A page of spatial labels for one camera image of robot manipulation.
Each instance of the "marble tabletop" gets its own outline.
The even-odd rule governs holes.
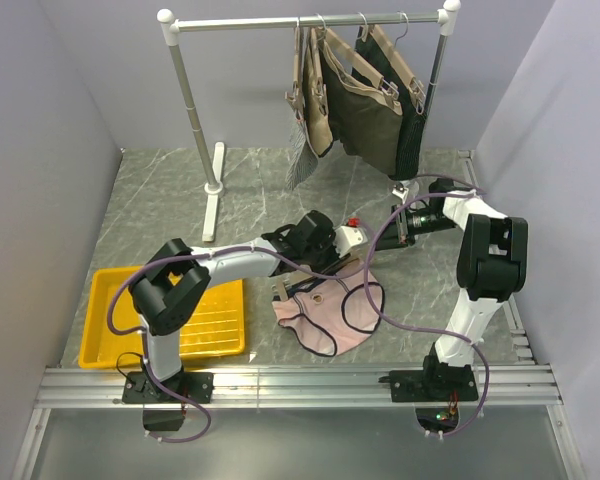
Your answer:
[[[226,194],[221,200],[216,241],[222,246],[249,241],[264,232],[297,222],[316,209],[339,224],[358,216],[378,228],[396,203],[391,182],[341,148],[321,159],[314,175],[294,192],[284,189],[289,151],[228,149]],[[463,177],[455,150],[424,152],[421,171]],[[193,149],[127,150],[113,188],[84,290],[62,358],[78,363],[80,340],[93,273],[100,268],[145,263],[171,238],[202,245],[206,196],[204,174]],[[421,185],[426,188],[428,182]],[[372,271],[386,291],[385,312],[404,324],[444,328],[453,311],[458,286],[455,267],[461,232],[422,236],[416,246],[379,252]],[[386,323],[367,341],[335,358],[315,356],[295,335],[276,323],[271,307],[273,280],[245,280],[247,347],[236,356],[200,360],[204,364],[313,364],[421,362],[435,336],[398,330]],[[502,310],[484,335],[490,361],[517,360]]]

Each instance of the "white wall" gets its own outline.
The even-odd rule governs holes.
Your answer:
[[[193,145],[156,13],[181,19],[435,11],[443,0],[41,0],[116,142]],[[425,143],[475,148],[553,0],[467,0],[450,39]],[[387,27],[392,38],[403,26]],[[353,42],[357,29],[339,30]],[[439,29],[412,25],[399,46],[429,79]],[[286,146],[293,39],[290,29],[182,35],[207,142]]]
[[[518,305],[600,479],[600,0],[557,0],[477,149],[489,199],[530,224]]]
[[[35,0],[0,0],[0,479],[73,319],[119,162]]]

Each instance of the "white rack foot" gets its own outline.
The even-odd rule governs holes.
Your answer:
[[[223,142],[216,143],[213,152],[213,174],[220,182],[220,190],[217,193],[209,193],[207,191],[207,211],[204,215],[204,226],[202,227],[202,241],[213,242],[216,238],[216,223],[218,221],[218,206],[220,205],[220,197],[224,193],[222,186],[222,169],[224,167],[224,151],[225,145]]]

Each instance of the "metal hanger hook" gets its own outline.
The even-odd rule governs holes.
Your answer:
[[[359,40],[362,37],[364,37],[367,34],[367,30],[369,30],[369,24],[367,23],[367,17],[365,17],[364,13],[362,13],[362,12],[358,12],[358,15],[360,15],[362,17],[362,19],[364,20],[364,28],[362,29],[362,33],[360,34],[360,36],[356,37],[356,40]]]
[[[400,35],[398,38],[396,38],[396,41],[393,42],[393,45],[395,46],[396,43],[398,43],[398,40],[400,40],[402,37],[404,37],[407,33],[409,33],[409,17],[407,17],[407,14],[404,12],[398,12],[400,15],[402,15],[405,19],[405,21],[407,22],[407,28],[405,29],[404,33],[402,35]]]
[[[317,17],[322,20],[322,27],[326,30],[327,29],[327,22],[324,21],[324,17],[322,15],[320,15],[319,13],[316,13]]]

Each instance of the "yellow plastic tray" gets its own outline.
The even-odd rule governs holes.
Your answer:
[[[142,353],[140,335],[117,336],[107,327],[107,307],[118,287],[140,267],[106,268],[93,276],[78,363],[82,368],[115,368],[124,352]],[[120,329],[139,325],[131,295],[125,291],[113,321]],[[195,313],[180,331],[180,357],[187,359],[237,355],[245,348],[242,280],[205,292]],[[124,355],[120,366],[139,365],[135,355]]]

